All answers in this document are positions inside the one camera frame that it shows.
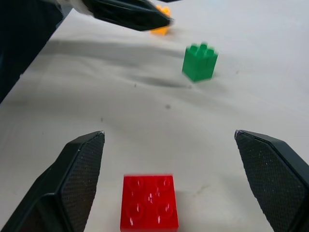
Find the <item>orange lego brick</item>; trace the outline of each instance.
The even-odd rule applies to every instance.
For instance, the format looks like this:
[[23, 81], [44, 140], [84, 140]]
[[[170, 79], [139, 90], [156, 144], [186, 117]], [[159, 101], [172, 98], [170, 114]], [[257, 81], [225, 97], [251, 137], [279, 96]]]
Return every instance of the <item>orange lego brick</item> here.
[[[164, 13], [165, 15], [167, 15], [168, 17], [170, 17], [170, 9], [169, 7], [162, 7], [160, 5], [156, 6], [157, 9], [159, 11], [161, 11], [162, 13]], [[154, 30], [151, 30], [151, 33], [152, 34], [156, 34], [156, 35], [166, 35], [169, 31], [169, 26], [166, 26], [166, 27], [162, 27], [162, 28], [157, 28], [157, 29], [154, 29]]]

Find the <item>toy block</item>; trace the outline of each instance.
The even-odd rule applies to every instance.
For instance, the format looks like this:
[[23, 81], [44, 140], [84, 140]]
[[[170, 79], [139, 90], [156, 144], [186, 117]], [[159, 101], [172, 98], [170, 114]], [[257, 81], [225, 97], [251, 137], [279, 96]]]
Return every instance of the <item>toy block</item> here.
[[[157, 9], [159, 11], [161, 11], [162, 13], [164, 13], [165, 15], [167, 15], [168, 17], [170, 17], [170, 10], [169, 7], [162, 7], [160, 5], [157, 6]], [[169, 31], [169, 26], [166, 27], [162, 27], [162, 28], [157, 28], [154, 30], [151, 30], [152, 34], [156, 34], [156, 35], [166, 35]]]
[[178, 226], [173, 176], [124, 176], [121, 232], [176, 232]]
[[218, 54], [206, 43], [186, 47], [183, 60], [183, 73], [193, 82], [211, 79]]

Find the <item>red lego brick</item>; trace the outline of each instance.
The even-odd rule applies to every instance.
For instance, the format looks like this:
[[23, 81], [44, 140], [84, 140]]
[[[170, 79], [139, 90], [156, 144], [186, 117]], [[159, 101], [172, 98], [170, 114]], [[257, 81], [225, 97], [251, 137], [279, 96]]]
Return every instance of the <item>red lego brick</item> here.
[[121, 232], [176, 232], [178, 216], [173, 176], [124, 176]]

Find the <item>green lego brick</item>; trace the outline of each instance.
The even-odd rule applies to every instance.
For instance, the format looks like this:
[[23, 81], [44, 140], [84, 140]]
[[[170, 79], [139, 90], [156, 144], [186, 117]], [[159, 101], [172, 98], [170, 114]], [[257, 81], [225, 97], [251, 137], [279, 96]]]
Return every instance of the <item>green lego brick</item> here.
[[186, 47], [183, 60], [183, 73], [193, 82], [212, 78], [218, 54], [206, 43]]

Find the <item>table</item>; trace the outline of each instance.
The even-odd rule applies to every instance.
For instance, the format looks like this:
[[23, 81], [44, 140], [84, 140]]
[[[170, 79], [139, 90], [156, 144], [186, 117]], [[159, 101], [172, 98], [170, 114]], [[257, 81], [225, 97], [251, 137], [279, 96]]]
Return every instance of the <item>table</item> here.
[[[272, 231], [233, 135], [285, 140], [309, 162], [308, 6], [183, 0], [166, 37], [72, 11], [0, 105], [0, 227], [67, 142], [104, 130], [86, 232], [119, 231], [127, 173], [174, 174], [180, 232]], [[219, 57], [193, 84], [184, 50], [202, 41]]]

